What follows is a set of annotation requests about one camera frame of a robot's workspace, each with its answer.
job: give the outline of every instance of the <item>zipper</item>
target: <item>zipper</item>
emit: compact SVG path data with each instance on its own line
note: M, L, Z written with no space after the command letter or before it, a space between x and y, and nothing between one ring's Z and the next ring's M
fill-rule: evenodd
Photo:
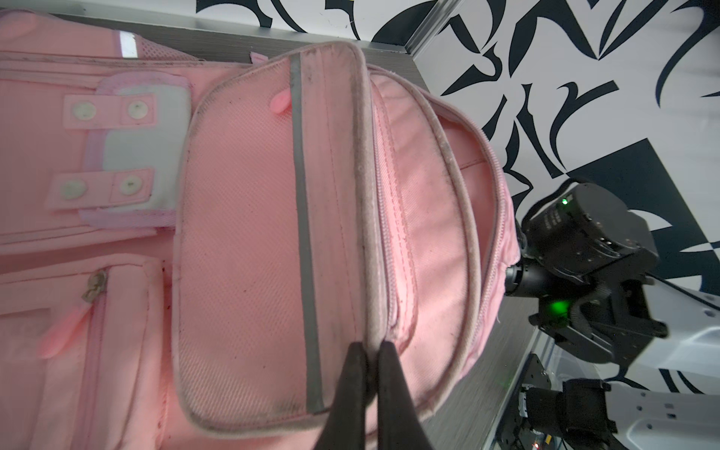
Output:
M437 99L432 94L425 94L425 97L428 99L428 101L433 102L440 108L452 113L457 119L465 122L466 125L470 125L475 135L480 138L480 143L483 145L483 148L490 148L490 141L487 139L485 132L483 132L482 129L478 127L472 119L466 117L465 114L460 112L456 107L447 104L440 99ZM500 167L500 162L498 161L498 158L495 156L495 154L493 152L486 151L484 151L483 153L485 154L485 157L490 161L490 165L492 166L492 171L494 172L495 176L498 179L500 179L501 176L505 176L503 174L503 169ZM487 274L486 282L482 283L483 286L492 286L495 283L495 278L497 278L498 276L498 264L500 263L500 249L498 244L503 242L503 239L505 238L505 222L507 222L508 214L507 205L503 201L503 193L500 191L500 189L498 189L496 185L493 187L495 188L495 209L498 211L498 217L502 219L502 226L499 230L497 229L497 227L495 227L495 233L492 238L492 251L490 252L490 263L488 268L489 273ZM479 318L483 317L487 312L487 302L489 300L488 297L490 296L490 293L491 289L484 289L482 291L482 294L480 295L480 311L478 312ZM480 333L480 326L481 322L478 320L475 324L474 330L472 331L473 352L477 343L477 335Z
M88 278L88 289L82 294L82 299L91 303L93 307L90 310L85 367L83 369L71 450L87 450L90 442L93 418L95 416L100 354L105 325L107 278L107 268L95 271Z
M385 268L385 284L386 284L386 295L387 295L387 324L385 327L385 338L392 338L390 331L397 325L400 314L397 305L397 287L395 286L395 269L393 266L392 259L392 243L390 242L390 226L387 223L387 216L385 214L385 201L384 194L382 191L382 175L380 173L380 155L377 150L377 125L379 124L379 114L375 103L372 101L371 96L371 108L372 108L372 141L373 141L373 154L375 157L375 185L377 186L377 209L378 217L380 219L380 240L382 242L382 253L384 256L384 268Z

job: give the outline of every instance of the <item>black metal plate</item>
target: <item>black metal plate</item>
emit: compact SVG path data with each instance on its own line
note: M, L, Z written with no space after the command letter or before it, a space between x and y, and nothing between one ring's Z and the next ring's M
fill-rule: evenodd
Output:
M550 389L551 383L540 359L534 353L528 355L518 382L513 388L508 404L495 432L495 439L502 450L532 449L538 436L530 429L527 419L520 416L518 394L523 384L532 384L542 389Z

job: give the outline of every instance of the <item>white fabric patch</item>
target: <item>white fabric patch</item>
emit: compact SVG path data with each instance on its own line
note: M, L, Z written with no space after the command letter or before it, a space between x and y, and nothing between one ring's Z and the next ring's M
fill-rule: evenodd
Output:
M174 210L180 158L190 123L190 90L178 86L134 86L119 95L155 94L156 125L134 130L110 130L105 140L102 169L135 170L154 167L150 200L107 208L110 212Z
M138 43L135 41L135 35L128 31L120 32L120 52L123 58L138 57Z

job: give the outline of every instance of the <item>reflective strip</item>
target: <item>reflective strip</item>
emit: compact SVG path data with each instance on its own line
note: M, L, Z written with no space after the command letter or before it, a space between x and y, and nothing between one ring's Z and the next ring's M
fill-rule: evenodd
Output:
M292 151L295 162L297 237L300 247L300 291L307 365L306 408L309 413L316 414L324 411L325 406L323 404L323 377L320 372L318 315L315 310L315 280L312 275L312 251L310 250L305 156L302 148L302 82L299 53L290 56L290 94L292 98Z
M123 58L137 58L138 44L135 42L135 35L128 31L120 32L120 52Z

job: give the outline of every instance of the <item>white snap button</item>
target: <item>white snap button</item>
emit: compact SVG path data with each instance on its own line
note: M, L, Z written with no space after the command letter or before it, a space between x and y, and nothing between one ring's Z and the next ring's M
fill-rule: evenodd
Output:
M141 100L136 100L127 106L127 113L133 119L140 120L148 115L148 104Z
M60 186L60 196L64 200L79 199L88 190L88 185L82 180L67 180Z
M73 116L77 120L90 120L97 114L97 108L90 102L75 103L73 105Z
M143 179L137 175L130 175L120 182L120 193L123 195L137 194L142 187Z

